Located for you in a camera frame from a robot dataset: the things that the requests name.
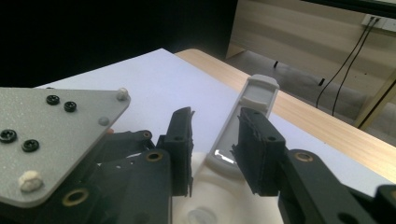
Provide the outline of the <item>clear jar with white lid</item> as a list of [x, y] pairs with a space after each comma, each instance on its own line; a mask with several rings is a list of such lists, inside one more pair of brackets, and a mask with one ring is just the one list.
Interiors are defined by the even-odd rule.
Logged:
[[174, 200], [173, 224], [283, 224], [277, 198], [252, 194], [231, 153], [240, 109], [269, 116], [278, 90], [271, 77], [247, 79], [211, 150], [192, 156], [192, 195]]

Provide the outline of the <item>white wall outlet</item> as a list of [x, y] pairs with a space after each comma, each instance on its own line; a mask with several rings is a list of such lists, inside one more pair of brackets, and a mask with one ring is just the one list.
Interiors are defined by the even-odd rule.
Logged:
[[368, 25], [370, 21], [375, 23], [374, 28], [396, 33], [396, 19], [366, 14], [361, 25]]

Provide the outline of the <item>white table board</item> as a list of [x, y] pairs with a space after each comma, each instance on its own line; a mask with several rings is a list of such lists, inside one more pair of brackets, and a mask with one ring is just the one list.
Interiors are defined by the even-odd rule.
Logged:
[[[212, 148], [239, 94], [165, 49], [58, 80], [52, 86], [78, 90], [127, 89], [131, 104], [113, 126], [118, 132], [149, 130], [159, 136], [165, 132], [172, 113], [189, 106], [195, 112], [194, 153], [205, 154]], [[270, 120], [285, 137], [289, 149], [316, 153], [345, 185], [373, 194], [377, 186], [394, 183], [282, 119], [273, 108]]]

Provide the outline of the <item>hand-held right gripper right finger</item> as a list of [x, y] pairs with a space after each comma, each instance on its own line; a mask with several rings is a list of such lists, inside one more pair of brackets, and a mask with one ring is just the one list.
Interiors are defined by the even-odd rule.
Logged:
[[278, 163], [286, 153], [286, 140], [262, 112], [240, 109], [237, 145], [233, 156], [253, 194], [276, 196]]

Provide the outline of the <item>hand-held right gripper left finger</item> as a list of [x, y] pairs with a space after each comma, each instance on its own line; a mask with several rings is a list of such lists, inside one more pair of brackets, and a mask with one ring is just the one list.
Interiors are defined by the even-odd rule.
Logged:
[[174, 196], [191, 196], [192, 116], [193, 111], [189, 106], [175, 111], [166, 134], [161, 135], [157, 142], [157, 147], [165, 150], [170, 156]]

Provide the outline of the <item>light wooden post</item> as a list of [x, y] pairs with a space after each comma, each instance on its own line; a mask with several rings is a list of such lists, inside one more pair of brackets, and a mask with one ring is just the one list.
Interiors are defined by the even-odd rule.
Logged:
[[396, 69], [375, 96], [364, 104], [353, 126], [363, 131], [366, 130], [394, 97], [396, 97]]

